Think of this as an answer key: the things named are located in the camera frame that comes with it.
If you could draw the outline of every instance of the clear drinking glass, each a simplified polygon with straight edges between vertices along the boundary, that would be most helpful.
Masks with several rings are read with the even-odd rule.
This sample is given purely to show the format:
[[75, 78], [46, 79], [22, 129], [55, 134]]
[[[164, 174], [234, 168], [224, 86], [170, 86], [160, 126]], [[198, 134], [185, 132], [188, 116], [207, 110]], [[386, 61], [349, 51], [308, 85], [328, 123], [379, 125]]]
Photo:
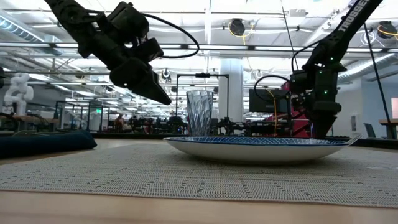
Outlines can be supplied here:
[[209, 136], [213, 92], [192, 90], [187, 92], [189, 132], [191, 136]]

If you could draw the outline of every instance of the table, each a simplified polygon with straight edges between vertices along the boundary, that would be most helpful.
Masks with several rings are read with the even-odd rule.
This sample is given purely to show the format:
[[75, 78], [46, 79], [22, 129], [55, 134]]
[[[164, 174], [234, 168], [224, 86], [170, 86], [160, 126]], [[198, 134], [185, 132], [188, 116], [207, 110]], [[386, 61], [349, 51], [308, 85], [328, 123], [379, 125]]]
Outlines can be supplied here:
[[386, 119], [385, 119], [385, 120], [379, 120], [379, 123], [380, 123], [381, 125], [383, 125], [383, 126], [386, 127], [387, 138], [388, 138], [388, 139], [395, 139], [395, 140], [396, 140], [396, 139], [397, 139], [398, 119], [390, 119], [390, 121], [391, 121], [392, 129], [393, 129], [393, 131], [394, 131], [394, 136], [391, 136], [391, 131], [390, 131], [390, 128], [389, 128], [389, 125], [388, 125], [388, 122], [387, 122]]
[[[97, 139], [97, 150], [163, 141]], [[375, 149], [398, 153], [384, 149]], [[64, 152], [0, 164], [62, 156]], [[397, 223], [398, 210], [302, 203], [222, 202], [0, 191], [0, 223]]]

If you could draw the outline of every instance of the blue and white plate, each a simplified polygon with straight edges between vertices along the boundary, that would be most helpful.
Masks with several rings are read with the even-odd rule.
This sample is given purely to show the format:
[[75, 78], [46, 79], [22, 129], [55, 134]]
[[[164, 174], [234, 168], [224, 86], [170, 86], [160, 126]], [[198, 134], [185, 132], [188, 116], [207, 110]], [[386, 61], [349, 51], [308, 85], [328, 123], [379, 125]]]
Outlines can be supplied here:
[[269, 137], [170, 137], [164, 140], [182, 152], [205, 159], [271, 164], [319, 159], [348, 146], [343, 141]]

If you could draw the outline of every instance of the gray mat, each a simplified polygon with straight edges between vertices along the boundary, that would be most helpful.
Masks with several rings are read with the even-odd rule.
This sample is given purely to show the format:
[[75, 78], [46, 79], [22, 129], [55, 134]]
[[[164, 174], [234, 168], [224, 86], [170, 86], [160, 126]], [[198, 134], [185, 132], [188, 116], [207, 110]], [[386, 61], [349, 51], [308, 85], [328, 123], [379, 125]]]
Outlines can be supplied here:
[[296, 166], [234, 166], [136, 144], [0, 166], [0, 190], [398, 208], [397, 163], [344, 149]]

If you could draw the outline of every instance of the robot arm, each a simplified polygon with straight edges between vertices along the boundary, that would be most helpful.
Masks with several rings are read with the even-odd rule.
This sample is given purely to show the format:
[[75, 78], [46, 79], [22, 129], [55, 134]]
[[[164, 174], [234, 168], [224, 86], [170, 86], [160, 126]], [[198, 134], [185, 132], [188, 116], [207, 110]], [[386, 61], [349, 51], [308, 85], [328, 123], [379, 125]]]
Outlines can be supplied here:
[[316, 138], [324, 138], [341, 111], [336, 103], [337, 76], [346, 71], [340, 60], [349, 42], [382, 0], [357, 0], [338, 27], [314, 48], [302, 70], [290, 78], [290, 91], [298, 97], [293, 107], [312, 122]]
[[104, 12], [87, 10], [74, 0], [45, 2], [78, 43], [79, 54], [83, 58], [97, 56], [111, 71], [110, 79], [116, 86], [166, 105], [171, 103], [149, 65], [164, 53], [155, 39], [147, 40], [149, 23], [131, 3], [119, 3], [107, 17]]

